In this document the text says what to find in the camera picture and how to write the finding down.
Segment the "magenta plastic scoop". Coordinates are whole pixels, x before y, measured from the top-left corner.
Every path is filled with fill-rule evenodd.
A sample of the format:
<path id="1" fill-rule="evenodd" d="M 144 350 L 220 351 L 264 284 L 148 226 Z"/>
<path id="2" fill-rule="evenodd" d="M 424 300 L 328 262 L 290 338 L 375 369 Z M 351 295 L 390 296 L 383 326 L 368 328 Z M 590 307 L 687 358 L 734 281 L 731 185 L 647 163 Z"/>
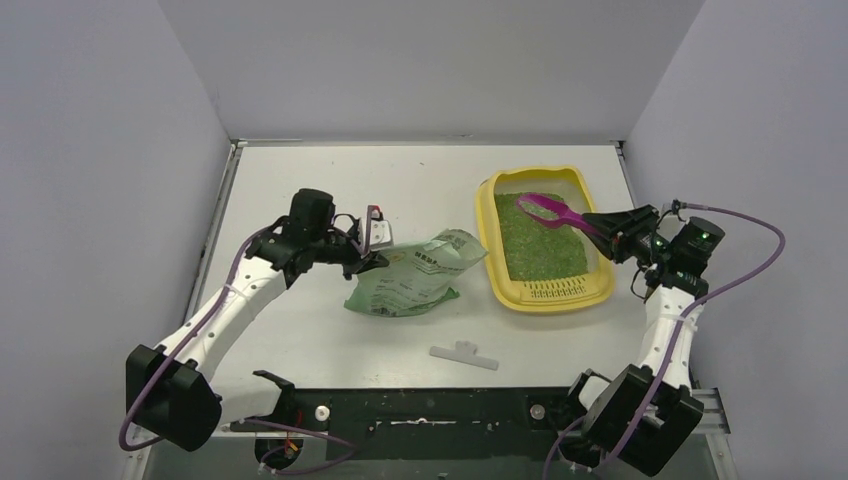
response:
<path id="1" fill-rule="evenodd" d="M 583 216 L 573 211 L 566 203 L 541 193 L 523 193 L 515 201 L 524 214 L 549 229 L 569 226 L 593 235 L 598 231 L 590 226 Z"/>

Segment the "green cat litter bag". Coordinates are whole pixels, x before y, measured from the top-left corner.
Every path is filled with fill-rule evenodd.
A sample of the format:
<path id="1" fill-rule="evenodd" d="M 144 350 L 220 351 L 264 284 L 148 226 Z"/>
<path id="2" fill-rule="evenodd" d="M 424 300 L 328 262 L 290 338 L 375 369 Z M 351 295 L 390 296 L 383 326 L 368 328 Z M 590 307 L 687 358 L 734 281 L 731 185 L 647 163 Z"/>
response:
<path id="1" fill-rule="evenodd" d="M 460 297 L 457 277 L 477 265 L 488 251 L 471 233 L 445 229 L 423 241 L 381 251 L 388 264 L 357 276 L 344 308 L 376 317 L 411 317 Z"/>

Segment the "white bag sealing clip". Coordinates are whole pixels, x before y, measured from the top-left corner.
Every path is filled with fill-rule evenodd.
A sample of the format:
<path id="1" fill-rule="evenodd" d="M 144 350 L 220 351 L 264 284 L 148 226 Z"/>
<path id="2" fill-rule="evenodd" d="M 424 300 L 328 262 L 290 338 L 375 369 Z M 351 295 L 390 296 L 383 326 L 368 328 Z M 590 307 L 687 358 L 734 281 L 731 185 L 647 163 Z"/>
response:
<path id="1" fill-rule="evenodd" d="M 478 346 L 472 342 L 456 341 L 453 348 L 432 346 L 429 349 L 429 355 L 481 369 L 497 371 L 499 362 L 495 359 L 479 356 L 477 350 Z"/>

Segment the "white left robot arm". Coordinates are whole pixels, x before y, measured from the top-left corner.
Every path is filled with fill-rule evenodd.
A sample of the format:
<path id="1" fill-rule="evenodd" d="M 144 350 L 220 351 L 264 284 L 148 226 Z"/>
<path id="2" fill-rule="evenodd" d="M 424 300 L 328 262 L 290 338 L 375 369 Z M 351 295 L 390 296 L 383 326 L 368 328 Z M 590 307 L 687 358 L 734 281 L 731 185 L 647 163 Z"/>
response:
<path id="1" fill-rule="evenodd" d="M 256 387 L 225 386 L 215 373 L 259 314 L 314 265 L 338 265 L 346 280 L 388 264 L 394 242 L 377 205 L 342 230 L 331 194 L 302 188 L 287 214 L 239 247 L 217 292 L 189 320 L 153 347 L 137 346 L 125 363 L 126 416 L 118 445 L 127 452 L 168 441 L 191 452 L 221 426 L 259 418 L 272 429 L 295 419 L 293 386 L 264 370 Z"/>

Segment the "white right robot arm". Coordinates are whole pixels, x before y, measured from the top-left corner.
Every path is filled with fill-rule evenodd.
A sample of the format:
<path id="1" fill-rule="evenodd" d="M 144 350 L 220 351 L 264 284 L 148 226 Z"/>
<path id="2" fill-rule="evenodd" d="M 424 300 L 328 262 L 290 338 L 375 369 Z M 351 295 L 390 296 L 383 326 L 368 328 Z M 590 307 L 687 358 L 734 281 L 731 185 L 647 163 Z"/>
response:
<path id="1" fill-rule="evenodd" d="M 691 217 L 672 239 L 659 232 L 651 206 L 586 213 L 588 238 L 607 259 L 634 259 L 646 275 L 646 330 L 637 359 L 614 379 L 582 373 L 562 400 L 562 412 L 582 437 L 642 474 L 653 477 L 703 417 L 694 397 L 689 357 L 700 299 L 709 292 L 702 274 L 724 239 L 714 223 Z"/>

